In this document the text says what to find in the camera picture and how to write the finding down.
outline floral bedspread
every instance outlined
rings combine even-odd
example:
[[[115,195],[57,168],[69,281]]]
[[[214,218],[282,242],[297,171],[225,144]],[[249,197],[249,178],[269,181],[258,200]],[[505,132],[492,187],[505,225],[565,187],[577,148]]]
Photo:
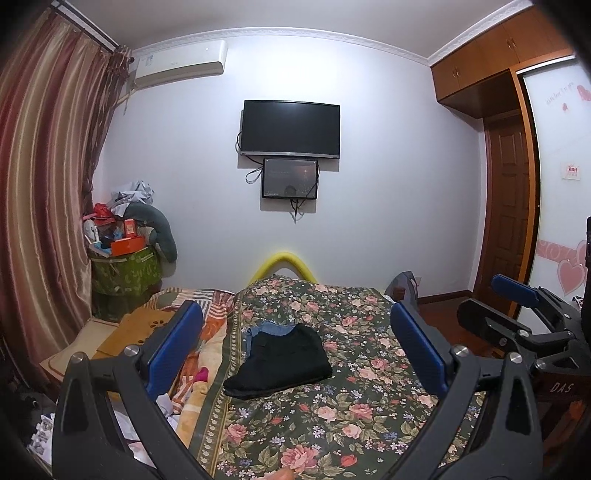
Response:
[[[381,477],[427,420],[435,397],[421,387],[389,328],[392,304],[368,288],[273,276],[236,297],[223,360],[189,449],[218,479],[289,467],[304,480]],[[333,377],[242,401],[222,382],[244,358],[243,333],[261,320],[303,322],[323,339]],[[461,454],[482,402],[475,396],[446,462]]]

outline white sliding door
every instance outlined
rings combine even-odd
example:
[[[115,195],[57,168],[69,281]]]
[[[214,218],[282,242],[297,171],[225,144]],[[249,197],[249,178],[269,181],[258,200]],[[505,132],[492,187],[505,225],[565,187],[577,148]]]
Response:
[[[571,300],[583,295],[591,216],[591,82],[576,61],[523,74],[540,153],[540,224],[530,285]],[[519,321],[547,329],[530,310]]]

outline air conditioner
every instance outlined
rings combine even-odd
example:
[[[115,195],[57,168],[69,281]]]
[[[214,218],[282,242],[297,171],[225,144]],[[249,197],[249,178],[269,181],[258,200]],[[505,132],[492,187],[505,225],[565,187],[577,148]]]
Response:
[[[136,88],[206,75],[220,75],[226,66],[225,40],[204,41],[167,48],[139,59]]]

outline curtain rod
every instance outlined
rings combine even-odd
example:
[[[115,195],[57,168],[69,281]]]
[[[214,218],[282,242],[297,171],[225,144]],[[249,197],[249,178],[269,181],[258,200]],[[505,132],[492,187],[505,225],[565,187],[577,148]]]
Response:
[[[51,3],[52,9],[56,11],[56,13],[60,14],[63,18],[71,21],[74,25],[76,25],[79,29],[85,32],[89,37],[99,43],[102,47],[110,51],[111,53],[114,52],[117,48],[119,48],[119,44],[113,40],[107,33],[104,32],[100,27],[98,27],[92,20],[88,19],[82,12],[80,12],[77,8],[70,5],[68,2],[64,0],[54,0]],[[68,12],[62,11],[60,8],[63,7],[64,9],[68,10]]]

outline orange box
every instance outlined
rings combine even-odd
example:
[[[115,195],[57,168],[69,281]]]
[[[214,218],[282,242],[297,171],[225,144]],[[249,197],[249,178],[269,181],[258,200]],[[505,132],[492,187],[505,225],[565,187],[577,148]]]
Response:
[[[111,254],[114,257],[120,255],[132,254],[139,252],[146,246],[146,240],[143,236],[132,236],[129,238],[122,238],[111,243]]]

